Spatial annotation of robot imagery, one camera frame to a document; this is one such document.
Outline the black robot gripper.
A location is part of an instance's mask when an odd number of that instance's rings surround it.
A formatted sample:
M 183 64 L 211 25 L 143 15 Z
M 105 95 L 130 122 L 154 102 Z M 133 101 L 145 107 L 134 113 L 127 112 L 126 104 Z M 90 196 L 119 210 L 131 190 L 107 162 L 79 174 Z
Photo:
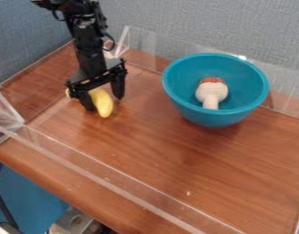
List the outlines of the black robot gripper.
M 107 18 L 99 0 L 31 0 L 51 11 L 55 19 L 67 24 L 75 47 L 79 72 L 66 81 L 72 98 L 89 112 L 95 111 L 89 91 L 105 84 L 111 85 L 114 96 L 125 96 L 127 69 L 123 58 L 106 59 L 105 52 L 111 51 L 117 42 L 107 32 Z

